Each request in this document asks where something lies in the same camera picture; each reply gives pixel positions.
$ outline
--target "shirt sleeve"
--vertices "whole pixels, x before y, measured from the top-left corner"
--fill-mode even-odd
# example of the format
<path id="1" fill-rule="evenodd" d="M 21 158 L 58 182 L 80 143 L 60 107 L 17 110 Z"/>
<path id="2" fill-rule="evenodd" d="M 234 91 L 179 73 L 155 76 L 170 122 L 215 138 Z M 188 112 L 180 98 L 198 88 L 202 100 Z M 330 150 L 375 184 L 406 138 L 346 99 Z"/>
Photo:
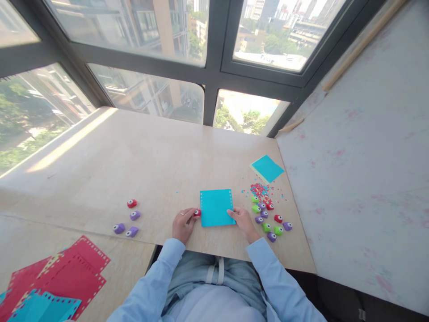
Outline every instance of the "shirt sleeve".
<path id="1" fill-rule="evenodd" d="M 158 321 L 167 300 L 168 286 L 185 245 L 175 238 L 167 239 L 158 260 L 131 293 L 107 319 L 108 322 Z"/>
<path id="2" fill-rule="evenodd" d="M 247 253 L 280 321 L 326 321 L 264 238 L 250 244 Z"/>

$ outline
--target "hand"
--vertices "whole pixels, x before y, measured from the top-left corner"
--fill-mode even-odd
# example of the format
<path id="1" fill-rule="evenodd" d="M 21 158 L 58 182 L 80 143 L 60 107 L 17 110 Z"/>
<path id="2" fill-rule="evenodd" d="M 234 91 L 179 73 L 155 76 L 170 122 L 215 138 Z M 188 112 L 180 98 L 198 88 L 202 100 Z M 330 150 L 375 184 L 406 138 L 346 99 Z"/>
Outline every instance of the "hand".
<path id="1" fill-rule="evenodd" d="M 241 233 L 249 244 L 252 244 L 260 238 L 255 226 L 253 226 L 253 221 L 250 218 L 249 212 L 246 209 L 234 207 L 234 211 L 228 209 L 227 213 L 237 222 L 238 228 L 240 228 Z"/>
<path id="2" fill-rule="evenodd" d="M 187 208 L 180 210 L 173 221 L 173 234 L 172 237 L 180 240 L 184 245 L 191 237 L 193 226 L 200 216 L 193 216 L 196 208 Z"/>

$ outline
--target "person's left hand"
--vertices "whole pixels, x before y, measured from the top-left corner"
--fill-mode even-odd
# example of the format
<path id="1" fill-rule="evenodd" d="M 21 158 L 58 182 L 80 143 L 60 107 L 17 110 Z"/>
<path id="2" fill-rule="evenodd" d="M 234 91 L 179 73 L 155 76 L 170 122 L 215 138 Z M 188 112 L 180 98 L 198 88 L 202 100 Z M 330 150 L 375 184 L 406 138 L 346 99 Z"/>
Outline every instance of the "person's left hand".
<path id="1" fill-rule="evenodd" d="M 193 226 L 200 216 L 193 216 L 196 208 L 187 208 L 180 210 L 173 221 L 173 234 L 172 237 L 180 240 L 184 245 L 191 237 Z"/>

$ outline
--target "sunlight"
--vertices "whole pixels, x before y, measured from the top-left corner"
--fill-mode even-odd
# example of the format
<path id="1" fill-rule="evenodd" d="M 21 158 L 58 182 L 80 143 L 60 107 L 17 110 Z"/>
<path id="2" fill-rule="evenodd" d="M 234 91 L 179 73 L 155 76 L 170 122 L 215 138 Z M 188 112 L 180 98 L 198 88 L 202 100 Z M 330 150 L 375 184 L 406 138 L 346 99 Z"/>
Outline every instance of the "sunlight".
<path id="1" fill-rule="evenodd" d="M 77 132 L 70 139 L 68 139 L 66 142 L 61 144 L 54 151 L 52 151 L 46 157 L 41 159 L 38 163 L 33 165 L 30 169 L 27 170 L 27 173 L 39 171 L 39 170 L 42 170 L 42 169 L 48 167 L 49 165 L 51 165 L 60 156 L 62 156 L 65 152 L 67 152 L 69 149 L 71 149 L 73 146 L 75 146 L 76 143 L 78 143 L 80 140 L 82 140 L 87 134 L 89 134 L 97 126 L 99 126 L 101 123 L 103 123 L 107 118 L 109 118 L 116 111 L 117 111 L 117 109 L 115 109 L 115 108 L 108 109 L 105 113 L 103 113 L 102 115 L 97 117 L 90 124 L 85 126 L 82 130 Z"/>

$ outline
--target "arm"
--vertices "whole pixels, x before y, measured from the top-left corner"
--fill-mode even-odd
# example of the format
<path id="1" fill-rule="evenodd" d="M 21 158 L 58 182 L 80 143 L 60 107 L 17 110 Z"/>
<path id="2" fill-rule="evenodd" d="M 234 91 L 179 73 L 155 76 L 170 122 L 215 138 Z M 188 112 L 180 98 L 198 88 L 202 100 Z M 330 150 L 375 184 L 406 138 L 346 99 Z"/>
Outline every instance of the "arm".
<path id="1" fill-rule="evenodd" d="M 173 222 L 173 238 L 165 241 L 158 260 L 147 274 L 138 280 L 124 304 L 112 313 L 107 319 L 108 322 L 159 320 L 171 277 L 185 251 L 185 244 L 193 231 L 195 221 L 199 218 L 193 217 L 195 210 L 196 208 L 188 208 L 179 211 Z"/>
<path id="2" fill-rule="evenodd" d="M 250 244 L 247 253 L 278 318 L 281 321 L 325 321 L 323 315 L 307 299 L 298 282 L 286 272 L 267 241 L 259 236 L 249 212 L 240 207 L 227 212 L 236 220 Z"/>

